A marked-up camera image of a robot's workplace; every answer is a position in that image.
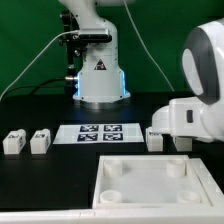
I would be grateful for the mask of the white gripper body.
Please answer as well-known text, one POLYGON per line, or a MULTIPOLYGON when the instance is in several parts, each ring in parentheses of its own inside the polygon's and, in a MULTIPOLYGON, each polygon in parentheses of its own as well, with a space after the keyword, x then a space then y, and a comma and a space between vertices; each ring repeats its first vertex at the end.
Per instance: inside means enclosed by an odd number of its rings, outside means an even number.
POLYGON ((224 104, 206 105, 197 97, 172 99, 152 116, 152 130, 202 142, 224 142, 224 104))

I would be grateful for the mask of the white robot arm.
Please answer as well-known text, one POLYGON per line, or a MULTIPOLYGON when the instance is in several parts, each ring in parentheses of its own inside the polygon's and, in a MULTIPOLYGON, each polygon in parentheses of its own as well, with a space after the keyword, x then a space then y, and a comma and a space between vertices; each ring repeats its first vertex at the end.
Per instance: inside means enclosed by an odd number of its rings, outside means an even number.
MULTIPOLYGON (((118 65, 117 29, 99 17, 97 6, 135 0, 58 0, 75 16, 72 39, 84 44, 83 67, 73 99, 99 107, 130 97, 118 65)), ((204 142, 224 141, 224 18, 200 25, 189 34, 182 70, 194 95, 173 99, 152 116, 152 130, 204 142)))

